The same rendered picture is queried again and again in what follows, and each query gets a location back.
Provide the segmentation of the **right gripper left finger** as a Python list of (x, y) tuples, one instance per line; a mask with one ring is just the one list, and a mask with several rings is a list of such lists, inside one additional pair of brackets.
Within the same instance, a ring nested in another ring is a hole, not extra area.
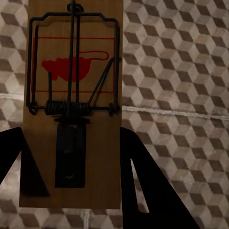
[(0, 132), (0, 184), (22, 150), (20, 127)]

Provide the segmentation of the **mousetrap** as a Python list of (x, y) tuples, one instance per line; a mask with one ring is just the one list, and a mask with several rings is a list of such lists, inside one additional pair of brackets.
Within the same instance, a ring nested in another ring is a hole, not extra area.
[(120, 209), (124, 0), (28, 0), (20, 208)]

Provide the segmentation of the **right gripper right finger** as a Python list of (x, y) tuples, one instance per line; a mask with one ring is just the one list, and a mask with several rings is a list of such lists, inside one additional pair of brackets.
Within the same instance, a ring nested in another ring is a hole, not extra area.
[[(131, 159), (150, 213), (138, 210)], [(123, 229), (200, 229), (137, 134), (120, 127)]]

